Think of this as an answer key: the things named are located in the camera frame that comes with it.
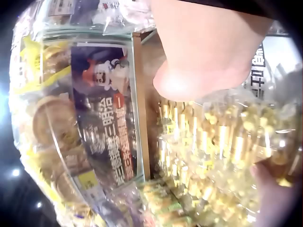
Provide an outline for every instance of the snack package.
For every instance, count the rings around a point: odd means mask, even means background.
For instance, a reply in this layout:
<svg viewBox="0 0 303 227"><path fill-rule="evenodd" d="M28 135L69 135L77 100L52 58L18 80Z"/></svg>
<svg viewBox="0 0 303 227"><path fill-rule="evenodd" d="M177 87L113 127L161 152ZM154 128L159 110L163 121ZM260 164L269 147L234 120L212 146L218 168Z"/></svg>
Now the snack package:
<svg viewBox="0 0 303 227"><path fill-rule="evenodd" d="M33 23L35 34L82 29L113 35L155 28L146 0L42 0L37 4L39 9Z"/></svg>
<svg viewBox="0 0 303 227"><path fill-rule="evenodd" d="M92 226L106 194L143 177L132 43L102 37L24 36L10 74L15 145L63 226Z"/></svg>

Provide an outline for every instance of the cartoon character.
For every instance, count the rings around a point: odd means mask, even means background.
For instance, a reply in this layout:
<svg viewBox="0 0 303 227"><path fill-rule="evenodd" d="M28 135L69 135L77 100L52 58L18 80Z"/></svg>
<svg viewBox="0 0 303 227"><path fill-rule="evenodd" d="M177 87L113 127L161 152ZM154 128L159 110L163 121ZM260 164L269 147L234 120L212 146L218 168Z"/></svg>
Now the cartoon character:
<svg viewBox="0 0 303 227"><path fill-rule="evenodd" d="M112 88L126 95L129 85L129 65L126 59L107 60L97 64L95 60L88 60L90 64L82 73L82 78L90 86L104 86L105 90Z"/></svg>

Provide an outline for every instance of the hand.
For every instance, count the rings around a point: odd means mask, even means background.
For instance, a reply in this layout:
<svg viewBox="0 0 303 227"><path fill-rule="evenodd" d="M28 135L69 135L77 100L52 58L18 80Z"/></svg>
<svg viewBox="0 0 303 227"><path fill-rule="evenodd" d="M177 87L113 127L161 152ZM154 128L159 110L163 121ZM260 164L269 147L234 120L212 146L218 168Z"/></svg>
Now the hand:
<svg viewBox="0 0 303 227"><path fill-rule="evenodd" d="M269 174L262 164L251 167L256 180L260 200L260 213L257 214L256 227L276 227L281 225L297 199L294 187L282 187Z"/></svg>

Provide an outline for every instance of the price tag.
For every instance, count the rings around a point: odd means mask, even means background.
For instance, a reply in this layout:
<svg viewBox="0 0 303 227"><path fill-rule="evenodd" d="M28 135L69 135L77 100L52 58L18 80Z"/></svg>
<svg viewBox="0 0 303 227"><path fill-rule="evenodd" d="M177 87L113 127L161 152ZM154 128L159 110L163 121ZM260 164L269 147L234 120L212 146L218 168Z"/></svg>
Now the price tag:
<svg viewBox="0 0 303 227"><path fill-rule="evenodd" d="M175 131L175 126L174 125L167 125L166 129L167 129L167 134L171 135Z"/></svg>
<svg viewBox="0 0 303 227"><path fill-rule="evenodd" d="M94 208L98 207L105 198L105 194L94 170L75 176L74 180L84 199Z"/></svg>
<svg viewBox="0 0 303 227"><path fill-rule="evenodd" d="M98 185L98 180L96 179L95 173L93 171L89 171L87 173L79 175L78 179L81 186L85 190L88 190Z"/></svg>

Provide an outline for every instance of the white label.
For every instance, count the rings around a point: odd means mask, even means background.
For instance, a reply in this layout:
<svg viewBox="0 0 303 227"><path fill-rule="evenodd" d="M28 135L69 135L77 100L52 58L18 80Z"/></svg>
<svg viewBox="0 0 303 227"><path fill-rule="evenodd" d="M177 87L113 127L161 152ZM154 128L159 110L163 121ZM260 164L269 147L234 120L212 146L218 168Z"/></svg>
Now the white label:
<svg viewBox="0 0 303 227"><path fill-rule="evenodd" d="M94 170L75 176L74 181L84 199L90 205L98 206L98 204L100 204L100 202L105 198L105 194L98 182Z"/></svg>
<svg viewBox="0 0 303 227"><path fill-rule="evenodd" d="M48 16L71 15L74 9L74 0L52 0Z"/></svg>

